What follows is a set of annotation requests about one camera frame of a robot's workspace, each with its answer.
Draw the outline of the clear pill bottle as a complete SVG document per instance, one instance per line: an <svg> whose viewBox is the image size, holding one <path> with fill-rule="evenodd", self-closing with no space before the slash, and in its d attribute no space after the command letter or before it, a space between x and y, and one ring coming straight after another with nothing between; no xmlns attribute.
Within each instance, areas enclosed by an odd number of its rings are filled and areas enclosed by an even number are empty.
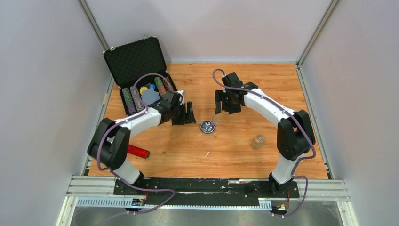
<svg viewBox="0 0 399 226"><path fill-rule="evenodd" d="M254 150L260 150L265 142L265 136L263 134L257 134L253 137L251 147Z"/></svg>

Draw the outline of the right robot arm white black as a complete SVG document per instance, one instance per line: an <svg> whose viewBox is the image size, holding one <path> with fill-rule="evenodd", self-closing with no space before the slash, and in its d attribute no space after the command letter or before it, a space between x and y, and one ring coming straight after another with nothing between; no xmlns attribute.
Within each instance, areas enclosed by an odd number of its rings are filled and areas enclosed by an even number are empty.
<svg viewBox="0 0 399 226"><path fill-rule="evenodd" d="M216 78L215 82L223 89L215 91L215 112L228 114L241 112L246 106L277 129L277 149L280 153L278 163L269 176L269 191L274 196L282 196L287 191L287 183L295 177L294 172L300 161L316 156L315 135L309 114L305 110L294 111L273 100L252 82L243 83L235 72Z"/></svg>

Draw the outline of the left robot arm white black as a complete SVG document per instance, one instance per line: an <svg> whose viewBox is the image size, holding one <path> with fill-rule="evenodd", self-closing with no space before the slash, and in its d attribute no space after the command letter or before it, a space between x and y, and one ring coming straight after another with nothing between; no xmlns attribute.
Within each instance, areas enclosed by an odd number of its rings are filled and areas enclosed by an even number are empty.
<svg viewBox="0 0 399 226"><path fill-rule="evenodd" d="M182 90L168 90L160 100L145 105L144 109L123 119L102 119L89 143L87 153L99 165L104 165L117 177L126 181L126 189L140 194L144 181L141 171L127 159L131 138L141 132L171 121L173 125L196 123L192 103L186 102Z"/></svg>

